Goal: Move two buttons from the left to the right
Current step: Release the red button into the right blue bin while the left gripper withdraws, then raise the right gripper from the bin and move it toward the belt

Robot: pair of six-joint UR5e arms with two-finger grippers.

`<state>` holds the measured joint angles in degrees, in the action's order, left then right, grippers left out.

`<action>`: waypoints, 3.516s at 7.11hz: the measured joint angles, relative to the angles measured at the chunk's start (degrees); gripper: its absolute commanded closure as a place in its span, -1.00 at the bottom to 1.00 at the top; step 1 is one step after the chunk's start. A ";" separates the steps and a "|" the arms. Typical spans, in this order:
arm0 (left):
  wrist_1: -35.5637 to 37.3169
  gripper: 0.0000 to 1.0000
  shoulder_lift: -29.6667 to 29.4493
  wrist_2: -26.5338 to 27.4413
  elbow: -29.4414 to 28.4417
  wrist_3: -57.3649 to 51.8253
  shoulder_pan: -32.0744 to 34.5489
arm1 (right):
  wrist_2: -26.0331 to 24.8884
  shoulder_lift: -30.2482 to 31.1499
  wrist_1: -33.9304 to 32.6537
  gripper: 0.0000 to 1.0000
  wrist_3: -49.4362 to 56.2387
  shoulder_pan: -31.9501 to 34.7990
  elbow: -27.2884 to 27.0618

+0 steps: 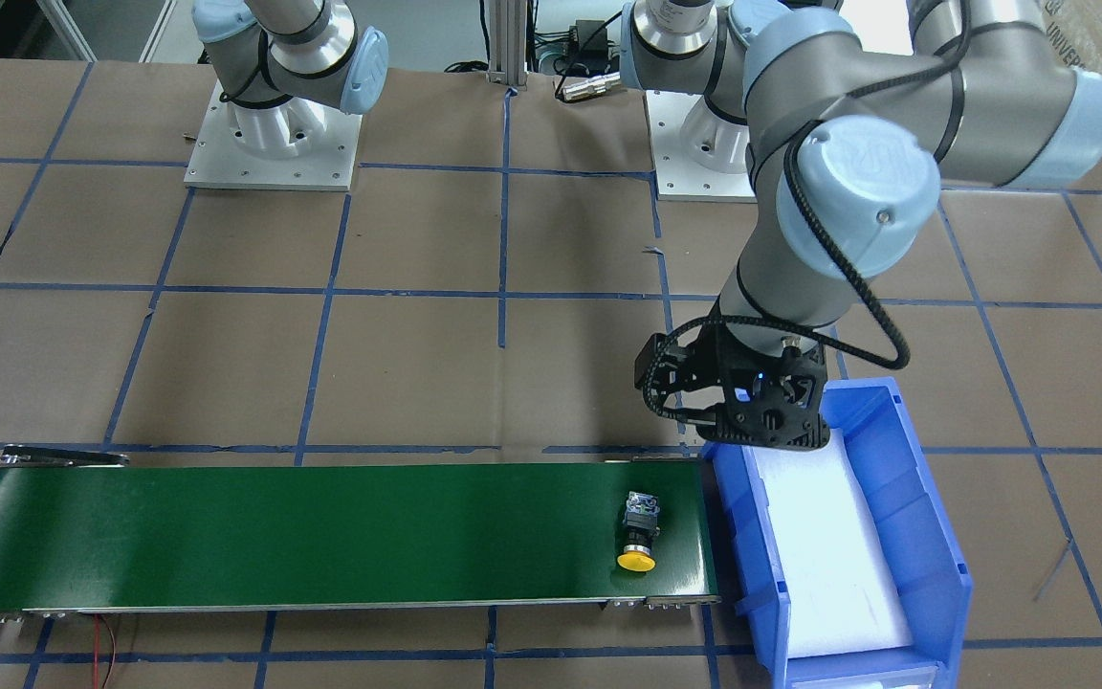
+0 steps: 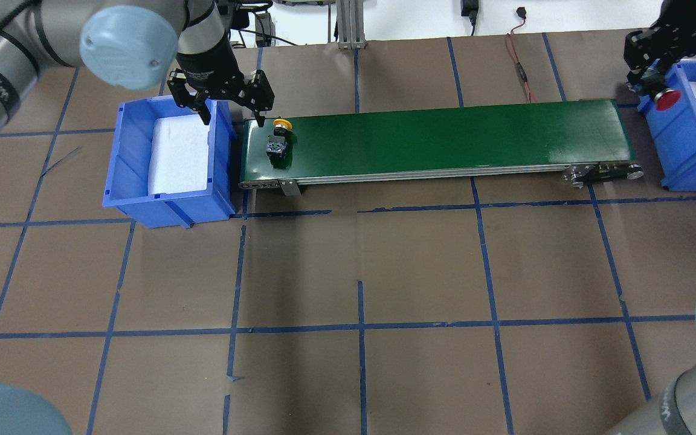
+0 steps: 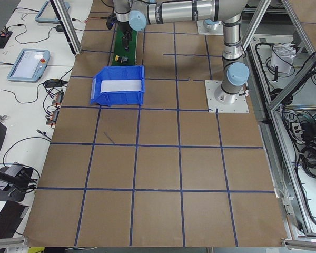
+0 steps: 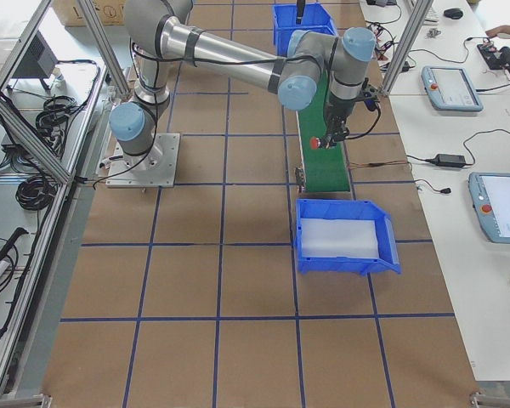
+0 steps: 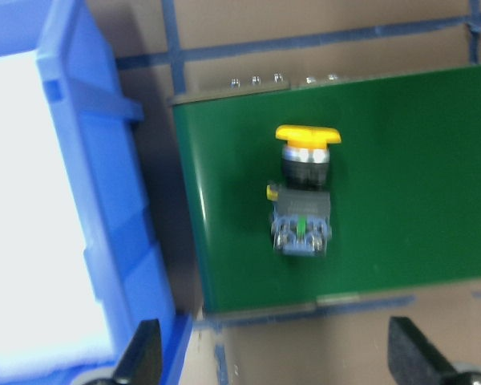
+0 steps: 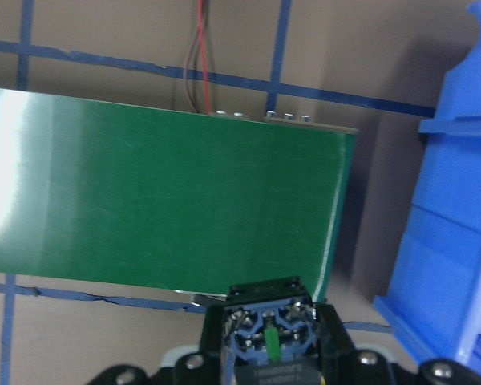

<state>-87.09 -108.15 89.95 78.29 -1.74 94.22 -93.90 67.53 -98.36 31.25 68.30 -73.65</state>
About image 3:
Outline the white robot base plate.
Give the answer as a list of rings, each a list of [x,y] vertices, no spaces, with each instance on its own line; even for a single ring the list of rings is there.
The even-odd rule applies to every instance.
[[[221,80],[205,80],[205,91],[210,113],[249,113],[243,88],[237,94],[226,94],[221,87]]]

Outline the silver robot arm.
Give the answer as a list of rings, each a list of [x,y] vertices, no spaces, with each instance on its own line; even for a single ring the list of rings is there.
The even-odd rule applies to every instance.
[[[248,67],[241,62],[244,47],[241,39],[241,14],[246,1],[114,1],[116,19],[131,30],[142,31],[148,25],[184,21],[222,22],[222,61],[224,78],[214,92],[225,105],[235,103],[249,78]]]

